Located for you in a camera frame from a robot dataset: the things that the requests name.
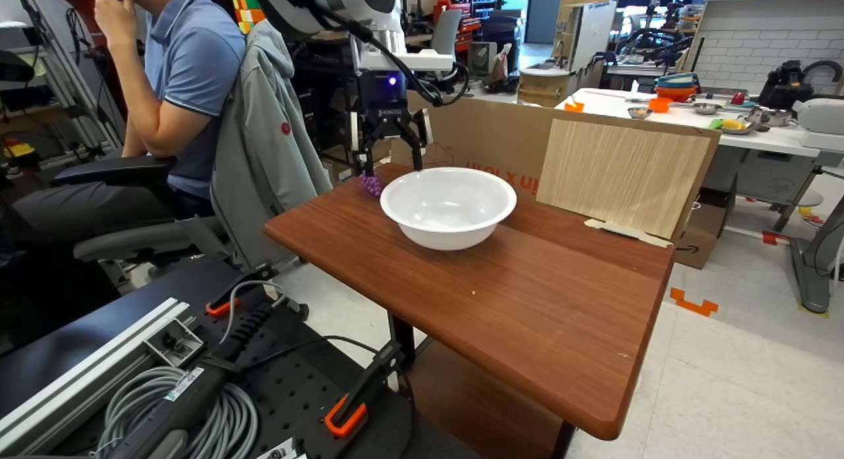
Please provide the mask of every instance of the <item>chair armrest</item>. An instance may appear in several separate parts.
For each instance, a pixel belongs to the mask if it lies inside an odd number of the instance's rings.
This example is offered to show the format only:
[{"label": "chair armrest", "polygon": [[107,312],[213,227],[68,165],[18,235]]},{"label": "chair armrest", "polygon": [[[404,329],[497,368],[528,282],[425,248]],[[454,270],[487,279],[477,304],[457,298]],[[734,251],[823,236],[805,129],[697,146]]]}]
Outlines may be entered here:
[{"label": "chair armrest", "polygon": [[106,158],[67,168],[55,176],[53,181],[60,185],[105,182],[106,185],[121,187],[148,187],[166,183],[167,175],[173,165],[175,165],[175,158],[156,159],[151,156]]}]

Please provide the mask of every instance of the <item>coiled gray cable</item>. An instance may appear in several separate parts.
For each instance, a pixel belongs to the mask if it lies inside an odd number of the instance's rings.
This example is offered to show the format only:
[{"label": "coiled gray cable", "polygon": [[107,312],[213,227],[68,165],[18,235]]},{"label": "coiled gray cable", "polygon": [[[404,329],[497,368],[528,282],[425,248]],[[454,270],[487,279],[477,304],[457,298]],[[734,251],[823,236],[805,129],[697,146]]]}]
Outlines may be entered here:
[{"label": "coiled gray cable", "polygon": [[[142,372],[115,393],[105,409],[105,431],[94,454],[105,457],[114,444],[132,433],[186,374],[172,367]],[[255,444],[258,413],[253,401],[234,384],[226,384],[202,429],[188,444],[184,459],[245,459]]]}]

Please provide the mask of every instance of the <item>blue polo shirt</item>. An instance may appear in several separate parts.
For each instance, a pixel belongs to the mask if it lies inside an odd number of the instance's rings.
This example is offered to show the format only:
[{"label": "blue polo shirt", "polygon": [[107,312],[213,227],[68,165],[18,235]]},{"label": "blue polo shirt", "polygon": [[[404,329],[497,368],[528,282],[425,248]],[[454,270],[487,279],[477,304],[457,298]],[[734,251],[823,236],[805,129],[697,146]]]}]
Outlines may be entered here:
[{"label": "blue polo shirt", "polygon": [[212,117],[177,155],[168,182],[210,198],[220,113],[245,54],[244,35],[211,0],[169,0],[147,24],[144,70],[158,98]]}]

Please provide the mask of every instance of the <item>purple grapes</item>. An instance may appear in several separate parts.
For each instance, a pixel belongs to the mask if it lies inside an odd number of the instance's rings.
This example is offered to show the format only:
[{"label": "purple grapes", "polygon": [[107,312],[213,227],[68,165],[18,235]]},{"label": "purple grapes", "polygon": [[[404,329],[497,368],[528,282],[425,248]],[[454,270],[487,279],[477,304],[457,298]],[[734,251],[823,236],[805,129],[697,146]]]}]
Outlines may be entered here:
[{"label": "purple grapes", "polygon": [[378,175],[374,175],[372,177],[368,177],[367,174],[361,174],[361,183],[364,186],[364,189],[367,189],[367,192],[372,194],[372,197],[380,197],[380,192],[382,192],[382,187],[380,186],[380,179],[378,179]]}]

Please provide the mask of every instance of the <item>white tile wall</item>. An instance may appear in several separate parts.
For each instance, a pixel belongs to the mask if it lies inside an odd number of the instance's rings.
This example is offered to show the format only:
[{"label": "white tile wall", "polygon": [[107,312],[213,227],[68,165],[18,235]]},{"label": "white tile wall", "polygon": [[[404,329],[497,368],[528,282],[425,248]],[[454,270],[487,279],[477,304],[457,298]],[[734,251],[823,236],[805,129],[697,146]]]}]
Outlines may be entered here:
[{"label": "white tile wall", "polygon": [[[842,8],[844,0],[708,2],[691,47],[696,51],[704,38],[696,72],[708,86],[758,93],[768,72],[786,60],[799,59],[804,68],[821,59],[844,65]],[[827,68],[815,69],[806,81],[822,93],[835,92],[837,84]]]}]

